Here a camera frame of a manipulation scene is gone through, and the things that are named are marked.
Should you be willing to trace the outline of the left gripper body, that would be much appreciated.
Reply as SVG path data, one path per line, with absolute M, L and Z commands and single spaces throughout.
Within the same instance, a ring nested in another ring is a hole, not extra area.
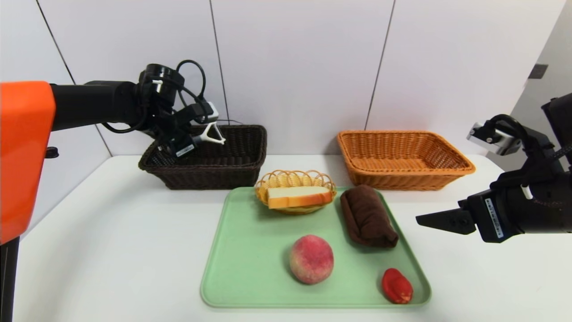
M 182 157 L 198 146 L 198 137 L 191 134 L 159 136 L 159 148 L 171 157 Z

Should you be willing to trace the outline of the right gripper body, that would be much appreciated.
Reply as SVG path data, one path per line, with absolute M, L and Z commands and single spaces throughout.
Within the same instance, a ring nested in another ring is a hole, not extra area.
M 467 210 L 487 243 L 503 243 L 519 234 L 539 234 L 530 190 L 519 186 L 490 189 L 467 197 Z

